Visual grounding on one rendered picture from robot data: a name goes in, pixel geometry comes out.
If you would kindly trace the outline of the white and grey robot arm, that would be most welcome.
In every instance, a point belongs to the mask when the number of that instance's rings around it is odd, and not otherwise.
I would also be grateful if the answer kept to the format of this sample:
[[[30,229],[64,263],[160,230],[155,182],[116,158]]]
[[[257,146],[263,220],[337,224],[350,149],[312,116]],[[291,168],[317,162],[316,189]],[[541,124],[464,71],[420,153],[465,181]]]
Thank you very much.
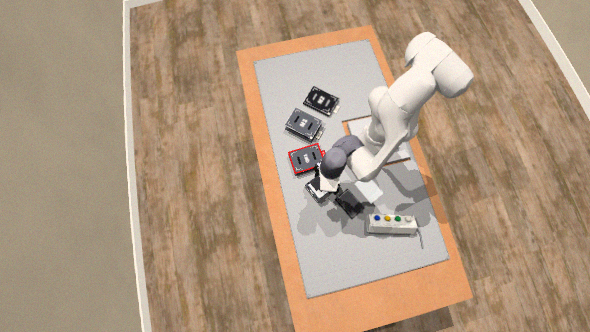
[[[389,89],[382,86],[372,90],[368,97],[372,121],[365,129],[366,137],[359,136],[360,140],[355,135],[346,135],[333,144],[319,165],[320,177],[310,182],[316,191],[336,192],[346,165],[358,181],[373,180],[401,144],[416,136],[419,111],[436,89],[446,98],[458,97],[468,90],[474,74],[452,51],[430,32],[412,39],[405,52],[404,66],[411,64],[412,70],[399,77]]]

